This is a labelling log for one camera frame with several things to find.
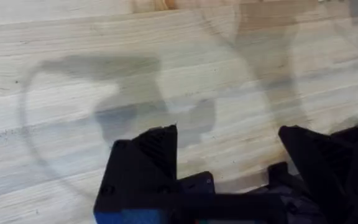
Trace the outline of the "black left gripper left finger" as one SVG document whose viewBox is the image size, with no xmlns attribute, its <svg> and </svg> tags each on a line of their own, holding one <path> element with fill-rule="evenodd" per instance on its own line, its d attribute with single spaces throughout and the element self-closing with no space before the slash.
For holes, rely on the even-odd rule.
<svg viewBox="0 0 358 224">
<path fill-rule="evenodd" d="M 114 196 L 168 192 L 177 180 L 177 126 L 147 130 L 114 142 L 93 214 L 96 223 L 167 223 L 167 213 L 152 208 L 113 208 Z"/>
</svg>

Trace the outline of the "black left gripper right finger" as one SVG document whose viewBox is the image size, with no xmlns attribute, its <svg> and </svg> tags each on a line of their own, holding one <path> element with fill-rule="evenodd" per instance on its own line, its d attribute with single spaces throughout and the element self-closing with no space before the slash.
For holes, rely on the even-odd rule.
<svg viewBox="0 0 358 224">
<path fill-rule="evenodd" d="M 332 134 L 282 126 L 278 135 L 328 223 L 358 223 L 358 125 Z"/>
</svg>

